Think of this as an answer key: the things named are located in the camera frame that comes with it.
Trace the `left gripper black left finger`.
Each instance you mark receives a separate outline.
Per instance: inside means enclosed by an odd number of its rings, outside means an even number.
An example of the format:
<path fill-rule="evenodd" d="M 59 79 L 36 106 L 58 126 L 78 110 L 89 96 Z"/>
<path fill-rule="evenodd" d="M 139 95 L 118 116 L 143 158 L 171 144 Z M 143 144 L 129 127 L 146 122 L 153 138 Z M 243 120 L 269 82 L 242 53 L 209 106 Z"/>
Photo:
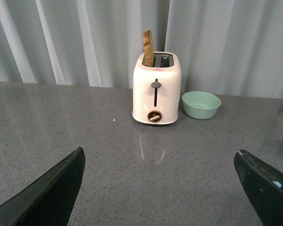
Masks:
<path fill-rule="evenodd" d="M 66 226 L 85 167 L 81 147 L 0 205 L 0 226 Z"/>

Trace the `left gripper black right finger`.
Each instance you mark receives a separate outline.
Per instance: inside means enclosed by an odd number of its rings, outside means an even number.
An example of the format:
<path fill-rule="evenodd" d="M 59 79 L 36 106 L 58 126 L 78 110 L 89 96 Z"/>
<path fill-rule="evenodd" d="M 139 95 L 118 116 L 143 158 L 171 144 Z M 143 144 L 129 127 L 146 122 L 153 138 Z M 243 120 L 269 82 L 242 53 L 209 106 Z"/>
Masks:
<path fill-rule="evenodd" d="M 235 154 L 234 167 L 264 226 L 283 226 L 283 173 L 246 150 Z"/>

